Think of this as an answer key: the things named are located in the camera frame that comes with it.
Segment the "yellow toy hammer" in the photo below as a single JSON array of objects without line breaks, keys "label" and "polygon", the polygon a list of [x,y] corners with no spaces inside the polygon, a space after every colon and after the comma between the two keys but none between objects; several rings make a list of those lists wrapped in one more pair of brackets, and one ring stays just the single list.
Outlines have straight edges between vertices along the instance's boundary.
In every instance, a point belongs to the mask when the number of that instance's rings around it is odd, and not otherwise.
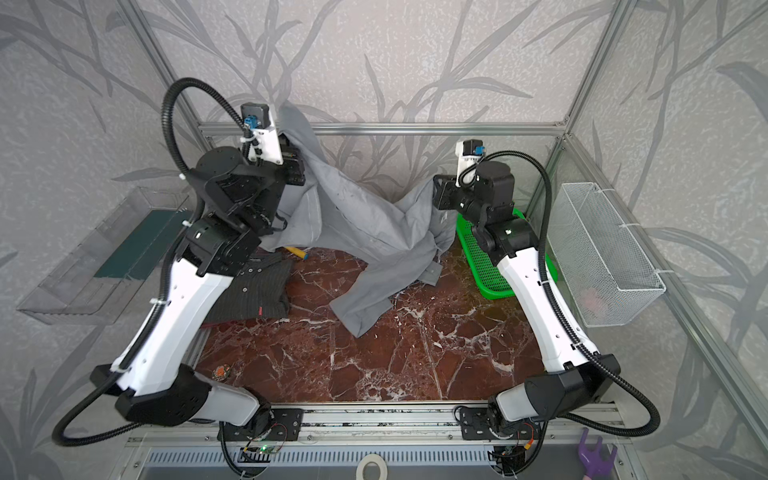
[{"label": "yellow toy hammer", "polygon": [[286,246],[285,249],[291,254],[295,255],[296,257],[302,260],[306,260],[309,257],[309,254],[307,252],[299,248]]}]

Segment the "light grey long sleeve shirt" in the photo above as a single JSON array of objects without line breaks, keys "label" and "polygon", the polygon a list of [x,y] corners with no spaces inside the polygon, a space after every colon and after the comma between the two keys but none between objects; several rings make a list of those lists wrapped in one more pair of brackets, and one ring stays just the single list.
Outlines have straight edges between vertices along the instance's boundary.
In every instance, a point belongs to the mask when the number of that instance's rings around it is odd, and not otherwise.
[{"label": "light grey long sleeve shirt", "polygon": [[395,203],[355,183],[327,163],[309,121],[289,102],[278,110],[277,127],[298,148],[306,183],[284,190],[278,212],[288,224],[261,246],[340,250],[365,262],[350,289],[330,303],[361,337],[391,308],[391,296],[416,281],[436,284],[442,268],[435,259],[453,244],[457,215],[433,206],[430,180]]}]

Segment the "white tape roll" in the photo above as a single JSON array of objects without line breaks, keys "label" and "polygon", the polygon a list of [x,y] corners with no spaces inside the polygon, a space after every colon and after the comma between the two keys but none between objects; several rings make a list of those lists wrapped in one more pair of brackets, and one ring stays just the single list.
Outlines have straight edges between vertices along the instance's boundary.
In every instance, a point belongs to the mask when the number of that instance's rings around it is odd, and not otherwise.
[{"label": "white tape roll", "polygon": [[385,459],[379,454],[367,454],[357,464],[356,480],[387,480],[389,468]]}]

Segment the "small orange round object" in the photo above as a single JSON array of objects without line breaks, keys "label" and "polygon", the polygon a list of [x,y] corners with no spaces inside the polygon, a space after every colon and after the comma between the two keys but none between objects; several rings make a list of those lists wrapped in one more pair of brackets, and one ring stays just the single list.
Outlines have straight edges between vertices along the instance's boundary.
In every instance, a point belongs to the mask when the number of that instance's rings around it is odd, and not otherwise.
[{"label": "small orange round object", "polygon": [[211,378],[217,382],[224,382],[229,378],[231,370],[230,365],[220,365],[211,372]]}]

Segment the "dark striped folded shirt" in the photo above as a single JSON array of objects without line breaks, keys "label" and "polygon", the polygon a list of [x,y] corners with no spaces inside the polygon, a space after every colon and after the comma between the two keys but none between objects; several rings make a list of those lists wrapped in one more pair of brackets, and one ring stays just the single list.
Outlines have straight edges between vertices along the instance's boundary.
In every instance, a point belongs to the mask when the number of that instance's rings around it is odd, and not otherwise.
[{"label": "dark striped folded shirt", "polygon": [[257,251],[217,299],[203,326],[286,317],[290,309],[286,284],[293,265],[279,252]]}]

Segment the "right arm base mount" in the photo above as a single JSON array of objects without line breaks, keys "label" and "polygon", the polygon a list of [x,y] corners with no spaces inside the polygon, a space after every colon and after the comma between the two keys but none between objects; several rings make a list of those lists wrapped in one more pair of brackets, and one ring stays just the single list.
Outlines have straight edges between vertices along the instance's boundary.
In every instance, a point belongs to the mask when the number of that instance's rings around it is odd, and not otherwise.
[{"label": "right arm base mount", "polygon": [[537,458],[548,426],[534,418],[510,422],[490,407],[459,405],[453,409],[453,416],[463,440],[511,441],[487,452],[491,468],[498,475],[511,478],[517,478]]}]

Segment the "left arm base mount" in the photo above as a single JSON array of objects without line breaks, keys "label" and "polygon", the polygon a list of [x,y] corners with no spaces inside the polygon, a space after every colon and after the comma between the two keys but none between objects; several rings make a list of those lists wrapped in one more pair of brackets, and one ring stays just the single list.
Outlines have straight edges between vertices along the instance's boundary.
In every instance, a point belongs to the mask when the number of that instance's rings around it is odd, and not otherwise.
[{"label": "left arm base mount", "polygon": [[300,408],[260,410],[244,426],[222,423],[217,440],[227,447],[231,463],[270,463],[286,443],[298,440],[303,416]]}]

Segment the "purple plastic toy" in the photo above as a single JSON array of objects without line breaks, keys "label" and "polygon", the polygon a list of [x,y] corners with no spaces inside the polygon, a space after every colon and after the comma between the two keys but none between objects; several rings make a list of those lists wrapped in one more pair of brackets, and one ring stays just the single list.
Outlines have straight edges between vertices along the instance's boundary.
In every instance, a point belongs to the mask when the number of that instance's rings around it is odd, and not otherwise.
[{"label": "purple plastic toy", "polygon": [[593,447],[587,445],[589,429],[584,428],[577,447],[578,458],[584,467],[584,480],[592,480],[601,476],[609,476],[613,470],[618,454],[618,448],[614,446],[607,457],[602,455],[603,437],[598,436]]}]

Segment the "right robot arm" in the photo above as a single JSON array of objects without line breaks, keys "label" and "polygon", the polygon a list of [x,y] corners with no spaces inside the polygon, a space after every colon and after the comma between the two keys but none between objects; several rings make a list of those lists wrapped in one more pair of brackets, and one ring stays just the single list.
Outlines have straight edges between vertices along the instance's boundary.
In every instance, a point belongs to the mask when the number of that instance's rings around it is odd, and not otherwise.
[{"label": "right robot arm", "polygon": [[[488,153],[475,141],[458,144],[455,175],[433,178],[433,205],[457,212],[469,223],[472,236],[491,264],[513,290],[537,340],[545,371],[523,384],[493,395],[488,422],[493,432],[507,433],[524,420],[546,423],[564,418],[620,437],[644,437],[661,425],[656,405],[621,376],[612,354],[602,354],[578,325],[564,302],[546,263],[553,189],[545,167],[531,155],[514,150]],[[545,207],[538,231],[514,212],[515,178],[503,158],[531,164],[545,188]],[[647,412],[637,427],[601,424],[577,409],[601,399],[615,385]]]}]

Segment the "clear acrylic wall shelf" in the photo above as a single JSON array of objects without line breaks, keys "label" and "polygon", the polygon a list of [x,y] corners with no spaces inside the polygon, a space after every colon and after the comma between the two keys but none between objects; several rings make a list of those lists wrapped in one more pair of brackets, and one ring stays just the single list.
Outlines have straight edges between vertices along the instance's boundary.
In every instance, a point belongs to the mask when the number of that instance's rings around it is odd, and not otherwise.
[{"label": "clear acrylic wall shelf", "polygon": [[111,325],[194,209],[187,191],[134,188],[18,305],[47,325]]}]

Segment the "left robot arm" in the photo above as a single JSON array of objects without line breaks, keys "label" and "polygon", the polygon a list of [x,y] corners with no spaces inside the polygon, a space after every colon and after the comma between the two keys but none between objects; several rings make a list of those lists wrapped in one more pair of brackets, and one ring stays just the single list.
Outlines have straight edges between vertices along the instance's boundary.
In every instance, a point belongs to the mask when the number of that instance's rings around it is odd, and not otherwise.
[{"label": "left robot arm", "polygon": [[[176,103],[191,88],[216,100],[241,133],[238,146],[213,148],[195,166],[183,159],[174,130]],[[303,160],[277,131],[267,105],[248,103],[235,109],[196,78],[170,85],[161,106],[161,128],[197,204],[163,259],[158,295],[137,334],[111,364],[93,370],[93,391],[54,427],[51,439],[61,447],[114,437],[113,431],[85,437],[66,432],[76,417],[105,395],[115,397],[125,431],[143,425],[209,422],[261,436],[273,422],[270,405],[257,394],[197,373],[183,356],[262,239],[285,229],[287,222],[278,206],[287,187],[304,184]]]}]

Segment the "green plastic basket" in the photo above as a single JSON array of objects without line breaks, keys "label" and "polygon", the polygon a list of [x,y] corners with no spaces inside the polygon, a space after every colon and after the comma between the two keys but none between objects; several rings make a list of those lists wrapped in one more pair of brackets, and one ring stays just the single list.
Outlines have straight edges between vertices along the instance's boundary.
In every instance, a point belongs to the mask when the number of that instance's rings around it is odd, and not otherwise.
[{"label": "green plastic basket", "polygon": [[461,215],[456,219],[456,236],[480,294],[488,300],[514,297],[513,289],[493,265],[488,254],[478,246],[471,232],[471,224]]}]

